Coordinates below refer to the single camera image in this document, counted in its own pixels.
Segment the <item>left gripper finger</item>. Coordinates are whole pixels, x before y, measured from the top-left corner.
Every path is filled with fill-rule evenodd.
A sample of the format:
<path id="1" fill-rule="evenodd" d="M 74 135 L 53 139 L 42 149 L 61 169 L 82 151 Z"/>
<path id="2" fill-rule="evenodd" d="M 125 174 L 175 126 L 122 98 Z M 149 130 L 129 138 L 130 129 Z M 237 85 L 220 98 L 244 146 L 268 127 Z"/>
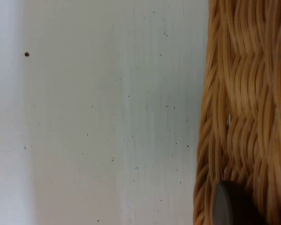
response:
<path id="1" fill-rule="evenodd" d="M 239 184 L 230 180 L 222 180 L 216 189 L 213 224 L 266 225 L 268 223 Z"/>

